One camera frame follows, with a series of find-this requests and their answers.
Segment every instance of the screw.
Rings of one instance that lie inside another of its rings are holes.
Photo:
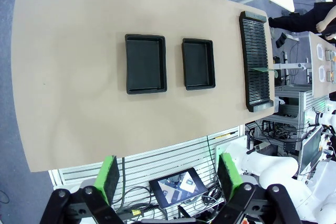
[[[59,191],[58,196],[63,198],[65,196],[65,191]]]
[[[277,193],[278,191],[280,191],[279,187],[277,187],[277,186],[274,186],[274,187],[272,188],[272,190],[273,190],[275,193]]]
[[[247,184],[244,186],[244,189],[250,191],[252,189],[251,185]]]
[[[92,194],[92,188],[90,188],[90,187],[89,187],[89,188],[86,188],[86,189],[85,189],[85,193],[86,193],[86,194]]]

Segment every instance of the black tablet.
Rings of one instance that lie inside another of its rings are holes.
[[[207,191],[194,168],[149,181],[157,203],[166,208]]]

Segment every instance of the black shirt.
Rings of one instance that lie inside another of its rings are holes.
[[[334,2],[318,2],[314,3],[314,17],[316,24],[325,19],[328,12],[336,5]],[[326,29],[322,32],[323,35],[336,34],[336,18],[333,19]]]

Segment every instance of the small black tray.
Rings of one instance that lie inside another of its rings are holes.
[[[163,36],[126,34],[127,94],[167,91]]]
[[[183,39],[184,85],[187,90],[216,86],[214,50],[211,40]]]

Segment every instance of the blue floor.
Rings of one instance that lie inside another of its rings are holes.
[[[29,171],[23,147],[20,141],[13,103],[11,80],[11,28],[15,0],[0,0],[0,190],[5,191],[9,204],[0,203],[0,220],[4,224],[39,223],[46,203],[52,192],[48,172],[31,173]],[[311,9],[314,0],[294,0],[296,8]],[[268,0],[256,0],[248,5],[263,9],[268,16],[277,17],[283,10]],[[294,45],[287,42],[282,48],[286,51]],[[309,52],[306,42],[298,45],[298,60],[305,60]],[[274,56],[281,50],[273,46]],[[292,50],[291,60],[295,61],[296,48]],[[298,83],[305,82],[305,73],[297,75]],[[0,193],[0,201],[5,201]]]

